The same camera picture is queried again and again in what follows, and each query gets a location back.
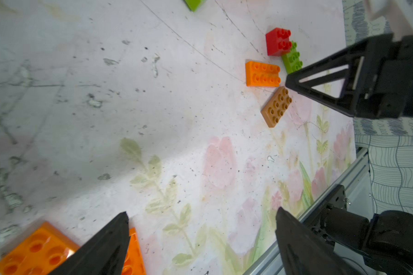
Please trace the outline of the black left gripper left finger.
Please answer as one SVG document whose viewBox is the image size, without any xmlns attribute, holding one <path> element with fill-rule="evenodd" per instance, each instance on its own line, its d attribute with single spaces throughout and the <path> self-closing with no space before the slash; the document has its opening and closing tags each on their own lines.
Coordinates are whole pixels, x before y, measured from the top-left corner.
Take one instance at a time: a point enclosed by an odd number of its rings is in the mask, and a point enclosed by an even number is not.
<svg viewBox="0 0 413 275">
<path fill-rule="evenodd" d="M 120 275 L 130 242 L 128 215 L 119 213 L 51 275 Z"/>
</svg>

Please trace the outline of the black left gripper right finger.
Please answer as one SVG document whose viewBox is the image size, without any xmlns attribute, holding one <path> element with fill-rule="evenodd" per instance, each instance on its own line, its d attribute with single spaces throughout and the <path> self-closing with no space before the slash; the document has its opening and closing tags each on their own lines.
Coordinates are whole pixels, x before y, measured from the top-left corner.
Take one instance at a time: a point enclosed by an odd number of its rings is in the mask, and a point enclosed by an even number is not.
<svg viewBox="0 0 413 275">
<path fill-rule="evenodd" d="M 287 275 L 358 275 L 360 273 L 281 207 L 276 214 L 275 234 Z"/>
</svg>

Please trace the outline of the green long lego brick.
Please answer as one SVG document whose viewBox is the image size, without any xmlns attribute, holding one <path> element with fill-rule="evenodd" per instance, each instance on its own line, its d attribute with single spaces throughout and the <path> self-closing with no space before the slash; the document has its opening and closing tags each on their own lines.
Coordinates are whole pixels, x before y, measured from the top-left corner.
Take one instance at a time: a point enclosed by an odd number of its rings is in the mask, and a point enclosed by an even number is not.
<svg viewBox="0 0 413 275">
<path fill-rule="evenodd" d="M 292 41 L 291 43 L 292 47 L 290 52 L 282 56 L 288 74 L 299 71 L 303 66 L 303 62 L 300 60 L 301 54 L 297 50 L 297 43 L 295 41 Z"/>
</svg>

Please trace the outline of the red square lego brick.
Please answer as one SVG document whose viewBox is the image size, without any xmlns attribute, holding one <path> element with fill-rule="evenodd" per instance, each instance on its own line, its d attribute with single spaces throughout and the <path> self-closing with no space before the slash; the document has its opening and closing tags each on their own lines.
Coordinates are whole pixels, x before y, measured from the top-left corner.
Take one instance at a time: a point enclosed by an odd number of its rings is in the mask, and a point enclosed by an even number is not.
<svg viewBox="0 0 413 275">
<path fill-rule="evenodd" d="M 289 29 L 275 28 L 266 33 L 267 55 L 281 57 L 291 51 L 291 31 Z"/>
</svg>

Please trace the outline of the tan 2x4 lego plate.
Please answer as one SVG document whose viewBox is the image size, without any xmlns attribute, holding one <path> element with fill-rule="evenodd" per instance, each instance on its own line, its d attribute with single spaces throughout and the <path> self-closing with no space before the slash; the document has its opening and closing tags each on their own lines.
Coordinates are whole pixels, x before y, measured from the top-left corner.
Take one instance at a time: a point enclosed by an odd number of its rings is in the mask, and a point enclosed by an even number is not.
<svg viewBox="0 0 413 275">
<path fill-rule="evenodd" d="M 274 128 L 284 116 L 292 103 L 289 90 L 279 87 L 261 110 L 261 114 L 269 128 Z"/>
</svg>

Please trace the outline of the orange 2x4 lego plate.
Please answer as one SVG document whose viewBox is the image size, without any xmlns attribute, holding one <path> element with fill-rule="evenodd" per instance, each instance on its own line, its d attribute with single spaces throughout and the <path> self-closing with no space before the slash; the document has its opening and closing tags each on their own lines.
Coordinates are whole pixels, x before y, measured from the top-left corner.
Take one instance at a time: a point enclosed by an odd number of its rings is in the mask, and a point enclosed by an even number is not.
<svg viewBox="0 0 413 275">
<path fill-rule="evenodd" d="M 246 63 L 246 85 L 248 87 L 279 87 L 280 71 L 277 65 L 249 61 Z"/>
</svg>

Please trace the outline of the green square lego brick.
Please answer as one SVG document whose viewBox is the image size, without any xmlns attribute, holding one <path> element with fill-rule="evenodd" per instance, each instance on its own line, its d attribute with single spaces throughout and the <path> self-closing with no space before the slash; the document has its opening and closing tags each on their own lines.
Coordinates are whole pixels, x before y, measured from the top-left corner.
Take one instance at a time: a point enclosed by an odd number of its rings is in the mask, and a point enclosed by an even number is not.
<svg viewBox="0 0 413 275">
<path fill-rule="evenodd" d="M 204 0 L 184 0 L 190 11 L 196 11 L 203 3 Z"/>
</svg>

